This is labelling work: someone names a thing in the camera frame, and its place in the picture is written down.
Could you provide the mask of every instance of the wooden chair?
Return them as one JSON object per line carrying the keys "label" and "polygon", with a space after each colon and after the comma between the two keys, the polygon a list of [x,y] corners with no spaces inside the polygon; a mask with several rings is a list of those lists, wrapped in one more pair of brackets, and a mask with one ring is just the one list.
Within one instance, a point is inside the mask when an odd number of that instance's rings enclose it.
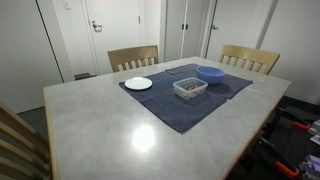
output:
{"label": "wooden chair", "polygon": [[123,70],[139,68],[152,64],[159,64],[158,46],[141,46],[108,51],[113,72],[119,72],[119,65]]}
{"label": "wooden chair", "polygon": [[0,103],[0,179],[51,179],[48,141]]}
{"label": "wooden chair", "polygon": [[225,45],[219,62],[268,75],[279,57],[275,52]]}

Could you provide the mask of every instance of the red object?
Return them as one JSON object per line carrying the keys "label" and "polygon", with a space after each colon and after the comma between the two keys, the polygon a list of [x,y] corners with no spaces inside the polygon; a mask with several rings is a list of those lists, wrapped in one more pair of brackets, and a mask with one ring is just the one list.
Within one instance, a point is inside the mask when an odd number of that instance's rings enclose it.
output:
{"label": "red object", "polygon": [[294,122],[293,125],[297,126],[300,129],[303,129],[305,131],[308,131],[310,129],[310,126],[306,126],[306,125],[298,123],[298,122]]}
{"label": "red object", "polygon": [[276,162],[276,167],[281,171],[283,174],[291,177],[291,178],[296,178],[298,177],[300,171],[299,169],[296,168],[295,172],[292,172],[290,169],[288,169],[285,165],[283,165],[281,162],[277,161]]}

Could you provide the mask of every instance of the door handle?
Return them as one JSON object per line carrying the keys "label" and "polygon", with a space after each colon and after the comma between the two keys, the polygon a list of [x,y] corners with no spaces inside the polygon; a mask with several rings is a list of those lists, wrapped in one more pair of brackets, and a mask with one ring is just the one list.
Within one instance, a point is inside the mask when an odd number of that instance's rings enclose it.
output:
{"label": "door handle", "polygon": [[213,30],[218,30],[219,29],[219,27],[216,27],[214,24],[211,26],[211,29],[213,29]]}
{"label": "door handle", "polygon": [[95,21],[92,21],[92,27],[94,29],[94,32],[101,32],[102,31],[102,25],[97,25]]}

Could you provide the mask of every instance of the light switch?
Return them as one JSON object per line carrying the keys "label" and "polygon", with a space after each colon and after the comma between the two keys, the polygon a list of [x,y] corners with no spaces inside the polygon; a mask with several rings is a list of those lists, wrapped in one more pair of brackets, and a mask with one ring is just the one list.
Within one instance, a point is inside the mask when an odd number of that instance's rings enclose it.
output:
{"label": "light switch", "polygon": [[64,9],[71,10],[69,2],[67,0],[64,0],[63,3],[64,3]]}

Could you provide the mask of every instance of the blue placemat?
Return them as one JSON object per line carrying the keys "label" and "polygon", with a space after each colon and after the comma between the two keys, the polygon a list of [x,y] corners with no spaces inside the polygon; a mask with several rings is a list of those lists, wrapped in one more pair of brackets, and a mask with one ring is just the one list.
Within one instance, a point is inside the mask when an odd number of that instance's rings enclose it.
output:
{"label": "blue placemat", "polygon": [[[168,69],[165,72],[184,79],[188,77],[197,77],[198,67],[199,65],[197,64],[188,64],[185,66]],[[226,74],[220,84],[208,86],[206,91],[216,93],[227,99],[231,99],[243,88],[249,86],[250,84],[252,84],[252,81]]]}
{"label": "blue placemat", "polygon": [[119,83],[119,86],[127,91],[136,100],[141,102],[172,89],[173,83],[180,80],[180,78],[172,76],[171,74],[168,74],[166,72],[146,76],[146,78],[152,81],[152,86],[146,90],[130,90],[125,87],[124,82]]}
{"label": "blue placemat", "polygon": [[141,104],[172,129],[184,133],[225,102],[225,98],[210,92],[185,100],[170,90]]}

